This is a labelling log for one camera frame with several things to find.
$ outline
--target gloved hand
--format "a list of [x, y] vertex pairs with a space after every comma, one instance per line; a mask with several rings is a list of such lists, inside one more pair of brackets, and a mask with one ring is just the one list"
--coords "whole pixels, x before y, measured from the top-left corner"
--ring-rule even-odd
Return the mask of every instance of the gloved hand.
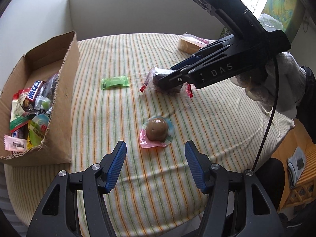
[[[305, 93], [306, 72], [299, 67], [294, 57], [283, 52], [276, 55], [279, 67], [279, 95], [276, 111], [295, 118], [296, 106], [299, 106]], [[231, 78], [237, 86], [245, 88], [246, 95], [258, 101], [266, 111], [272, 109], [275, 97], [275, 70], [273, 60], [265, 65], [268, 73], [267, 79], [262, 84], [257, 84], [253, 79], [258, 79], [258, 71], [251, 70]]]

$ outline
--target black cable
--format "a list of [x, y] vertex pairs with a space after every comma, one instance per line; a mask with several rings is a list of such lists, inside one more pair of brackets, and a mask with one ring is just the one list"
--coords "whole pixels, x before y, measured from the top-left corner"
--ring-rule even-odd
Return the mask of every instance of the black cable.
[[278, 95], [279, 95], [279, 66], [278, 66], [278, 64], [277, 64], [277, 59], [276, 59], [275, 56], [273, 56], [273, 62], [274, 62], [274, 71], [275, 71], [275, 77], [276, 77], [276, 92], [275, 92], [275, 98], [274, 98], [274, 103], [273, 103], [273, 108], [272, 108], [271, 116], [270, 116], [270, 119], [269, 119], [269, 122], [268, 122], [268, 125], [267, 125], [267, 129], [265, 130], [264, 136], [263, 136], [263, 138], [262, 138], [262, 142], [261, 142], [260, 148], [259, 148], [259, 150], [258, 150], [258, 154], [257, 154], [256, 159], [255, 159], [255, 162], [254, 162], [254, 164], [253, 164], [253, 166], [252, 166], [252, 171], [255, 170], [256, 165], [257, 165], [257, 163], [258, 163], [258, 160], [259, 160], [261, 151], [262, 151], [262, 149], [263, 149], [265, 140], [267, 139], [267, 136], [268, 136], [268, 133], [269, 133], [269, 130], [270, 130], [270, 126], [271, 126], [271, 124], [272, 124], [272, 120], [273, 120], [273, 117], [274, 117], [274, 113], [275, 113], [276, 108], [277, 108], [277, 98], [278, 98]]

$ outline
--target folded gray sock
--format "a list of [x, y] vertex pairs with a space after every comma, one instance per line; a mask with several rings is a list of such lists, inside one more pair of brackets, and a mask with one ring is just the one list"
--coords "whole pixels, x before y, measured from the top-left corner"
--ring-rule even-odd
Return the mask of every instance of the folded gray sock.
[[290, 188], [293, 189], [304, 171], [306, 157], [300, 147], [297, 147], [292, 157], [288, 158], [288, 174]]

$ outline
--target black pants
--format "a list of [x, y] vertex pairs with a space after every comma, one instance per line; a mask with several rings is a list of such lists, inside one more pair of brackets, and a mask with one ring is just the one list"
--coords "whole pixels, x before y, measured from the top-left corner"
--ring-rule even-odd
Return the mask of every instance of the black pants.
[[255, 174], [269, 195], [274, 207], [278, 209], [285, 184], [285, 172], [282, 162], [270, 158]]

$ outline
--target green snack bag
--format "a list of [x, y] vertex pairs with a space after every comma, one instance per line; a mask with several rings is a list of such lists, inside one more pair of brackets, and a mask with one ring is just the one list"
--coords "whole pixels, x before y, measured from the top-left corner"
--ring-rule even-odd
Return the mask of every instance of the green snack bag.
[[130, 82], [127, 76], [103, 78], [101, 80], [101, 90], [109, 89], [110, 87], [128, 87]]

